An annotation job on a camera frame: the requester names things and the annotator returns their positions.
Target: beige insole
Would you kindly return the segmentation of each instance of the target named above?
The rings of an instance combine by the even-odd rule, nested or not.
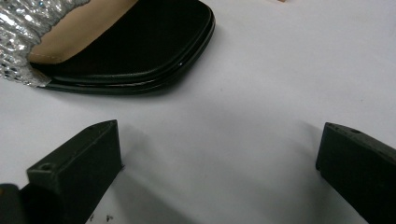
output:
[[[61,63],[110,28],[137,0],[91,0],[68,13],[29,54],[33,63]]]

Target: white surface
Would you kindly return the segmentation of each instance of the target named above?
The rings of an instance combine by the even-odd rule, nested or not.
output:
[[[126,169],[89,223],[365,221],[315,170],[326,121],[396,147],[396,2],[205,0],[217,28],[172,91],[90,96],[0,80],[0,183],[117,119]]]

